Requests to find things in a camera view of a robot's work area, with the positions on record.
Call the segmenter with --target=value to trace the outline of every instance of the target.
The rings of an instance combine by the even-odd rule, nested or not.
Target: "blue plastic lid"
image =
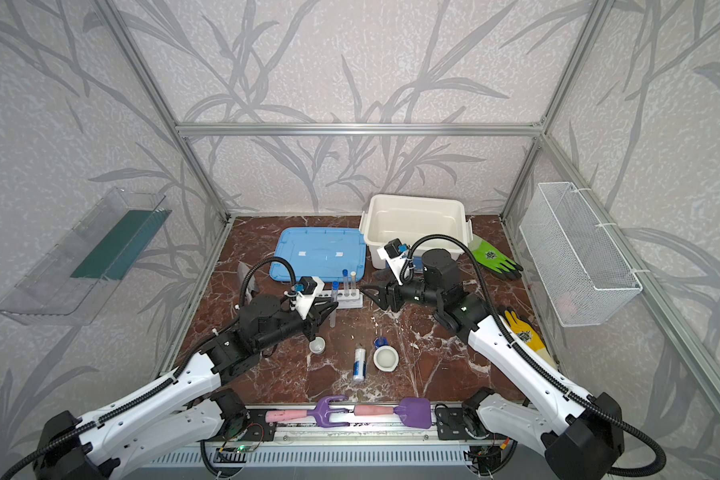
[[[328,283],[344,281],[343,271],[354,270],[357,280],[365,273],[365,240],[356,228],[286,228],[280,234],[275,256],[288,260],[296,279],[319,276]],[[278,282],[290,281],[288,270],[281,264],[272,264],[269,276]]]

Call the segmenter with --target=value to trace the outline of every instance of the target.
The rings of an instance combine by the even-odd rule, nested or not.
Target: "pink handle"
[[[307,417],[307,410],[269,410],[264,419],[269,423],[305,417]]]
[[[380,405],[356,405],[355,415],[392,415],[394,407]]]

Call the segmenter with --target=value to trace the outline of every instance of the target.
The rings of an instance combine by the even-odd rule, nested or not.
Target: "test tube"
[[[333,284],[331,285],[331,302],[336,302],[336,299],[338,298],[338,280],[334,280]],[[328,321],[331,323],[331,328],[336,326],[336,309],[331,312],[331,315],[328,316]]]

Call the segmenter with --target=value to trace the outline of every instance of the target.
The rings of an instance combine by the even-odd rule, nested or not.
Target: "small white cup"
[[[400,362],[398,351],[389,345],[380,346],[373,353],[373,363],[382,372],[391,372],[398,368],[398,362]]]
[[[313,341],[309,343],[309,351],[315,355],[320,355],[326,350],[326,341],[321,336],[316,336]]]

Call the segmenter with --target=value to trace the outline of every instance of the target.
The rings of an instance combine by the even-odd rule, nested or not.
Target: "green mat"
[[[168,215],[170,210],[128,210],[70,276],[122,280]]]

